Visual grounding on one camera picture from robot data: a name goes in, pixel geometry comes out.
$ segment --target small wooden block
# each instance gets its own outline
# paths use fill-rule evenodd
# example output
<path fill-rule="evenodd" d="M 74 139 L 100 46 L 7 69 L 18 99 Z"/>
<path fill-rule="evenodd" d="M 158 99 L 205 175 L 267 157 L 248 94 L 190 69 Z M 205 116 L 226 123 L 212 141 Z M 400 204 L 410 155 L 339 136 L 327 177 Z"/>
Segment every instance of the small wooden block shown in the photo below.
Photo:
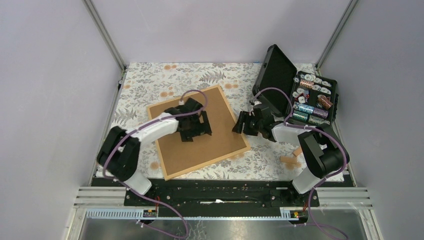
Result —
<path fill-rule="evenodd" d="M 279 161 L 282 162 L 282 163 L 286 163 L 286 164 L 297 164 L 298 163 L 297 157 L 292 157 L 292 156 L 280 156 Z"/>
<path fill-rule="evenodd" d="M 293 155 L 296 157 L 299 156 L 302 153 L 302 148 L 298 147 L 296 150 L 294 150 Z"/>

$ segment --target gray wall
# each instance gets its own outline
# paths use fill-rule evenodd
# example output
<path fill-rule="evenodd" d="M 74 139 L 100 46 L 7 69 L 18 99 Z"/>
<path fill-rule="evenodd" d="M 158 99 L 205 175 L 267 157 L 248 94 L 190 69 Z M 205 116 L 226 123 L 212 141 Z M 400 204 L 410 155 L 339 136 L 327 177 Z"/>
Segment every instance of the gray wall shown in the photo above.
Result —
<path fill-rule="evenodd" d="M 386 240 L 424 235 L 423 10 L 360 1 L 322 68 L 338 80 L 343 138 Z"/>
<path fill-rule="evenodd" d="M 0 239 L 58 240 L 120 71 L 81 0 L 0 3 Z"/>
<path fill-rule="evenodd" d="M 128 63 L 252 63 L 274 43 L 293 62 L 314 63 L 349 0 L 93 2 Z"/>

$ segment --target floral tablecloth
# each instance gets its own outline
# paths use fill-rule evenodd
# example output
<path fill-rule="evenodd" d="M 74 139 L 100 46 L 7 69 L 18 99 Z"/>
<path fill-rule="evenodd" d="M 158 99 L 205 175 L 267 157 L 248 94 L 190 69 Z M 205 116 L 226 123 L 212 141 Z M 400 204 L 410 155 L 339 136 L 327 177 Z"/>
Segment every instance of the floral tablecloth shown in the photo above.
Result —
<path fill-rule="evenodd" d="M 295 64 L 299 71 L 314 72 L 313 65 Z M 251 108 L 252 86 L 260 63 L 131 63 L 119 96 L 111 128 L 135 127 L 149 120 L 147 106 L 173 99 L 190 89 L 221 85 L 235 115 Z M 303 154 L 298 164 L 280 162 L 298 147 L 261 136 L 247 136 L 251 151 L 177 177 L 178 179 L 227 179 L 290 181 L 306 167 Z M 148 178 L 163 178 L 155 143 L 140 150 L 138 171 Z M 96 175 L 101 176 L 101 166 Z M 343 181 L 339 174 L 329 181 Z"/>

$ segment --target poker chip case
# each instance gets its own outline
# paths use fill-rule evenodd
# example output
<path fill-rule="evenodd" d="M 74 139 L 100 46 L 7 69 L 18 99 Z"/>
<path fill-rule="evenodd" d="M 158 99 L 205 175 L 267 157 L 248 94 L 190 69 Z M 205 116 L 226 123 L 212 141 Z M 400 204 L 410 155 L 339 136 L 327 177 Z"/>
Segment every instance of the poker chip case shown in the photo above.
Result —
<path fill-rule="evenodd" d="M 315 80 L 316 78 L 319 78 L 316 79 L 316 82 L 309 82 L 311 85 L 312 83 L 313 85 L 317 85 L 315 89 L 320 90 L 315 90 L 300 85 L 300 81 L 304 80 L 306 75 L 309 75 L 307 76 L 308 79 Z M 327 82 L 330 86 L 328 86 L 328 84 L 323 85 L 322 83 L 324 81 Z M 256 95 L 260 90 L 270 87 L 278 88 L 286 93 L 293 105 L 295 102 L 299 101 L 298 97 L 293 96 L 297 95 L 296 93 L 294 94 L 294 92 L 296 92 L 299 87 L 307 90 L 309 94 L 307 102 L 304 104 L 328 111 L 327 118 L 321 119 L 326 123 L 332 123 L 336 118 L 337 103 L 339 100 L 339 95 L 336 91 L 337 81 L 326 77 L 316 76 L 308 72 L 298 72 L 295 65 L 286 57 L 283 51 L 281 51 L 281 49 L 276 44 L 270 46 L 266 52 L 265 60 L 263 61 L 262 67 L 253 85 L 252 93 L 253 95 Z M 332 106 L 329 109 L 320 107 L 319 104 L 317 106 L 319 95 L 324 95 L 332 103 Z M 258 96 L 258 100 L 264 104 L 267 104 L 276 117 L 286 117 L 290 113 L 290 105 L 287 99 L 276 90 L 267 90 L 263 92 Z M 314 119 L 316 119 L 316 116 L 308 114 L 308 118 L 306 120 L 292 116 L 288 121 L 289 123 L 300 125 L 318 125 L 317 122 L 312 121 Z"/>

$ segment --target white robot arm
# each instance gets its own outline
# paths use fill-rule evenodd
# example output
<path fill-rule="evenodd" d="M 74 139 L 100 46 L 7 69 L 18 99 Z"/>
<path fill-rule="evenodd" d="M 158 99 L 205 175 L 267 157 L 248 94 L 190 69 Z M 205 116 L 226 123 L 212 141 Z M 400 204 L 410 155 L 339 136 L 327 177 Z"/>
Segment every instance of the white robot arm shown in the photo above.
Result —
<path fill-rule="evenodd" d="M 119 126 L 113 127 L 97 155 L 97 162 L 114 178 L 145 195 L 152 183 L 140 171 L 137 171 L 140 149 L 175 132 L 180 133 L 183 142 L 192 142 L 193 137 L 203 134 L 212 135 L 206 112 L 200 111 L 199 114 L 192 114 L 202 107 L 199 102 L 189 98 L 186 103 L 166 109 L 158 117 L 141 125 L 127 130 Z M 117 144 L 124 137 L 127 139 L 123 145 L 113 153 Z"/>
<path fill-rule="evenodd" d="M 330 125 L 323 123 L 316 128 L 340 143 Z M 298 195 L 309 192 L 328 174 L 343 166 L 341 150 L 346 153 L 346 159 L 349 162 L 349 155 L 343 146 L 341 146 L 343 149 L 339 149 L 333 141 L 318 132 L 289 127 L 282 121 L 275 121 L 270 108 L 265 104 L 256 104 L 251 112 L 240 112 L 232 131 L 239 134 L 243 132 L 251 136 L 261 133 L 262 137 L 273 142 L 300 145 L 307 167 L 291 182 L 291 186 Z"/>

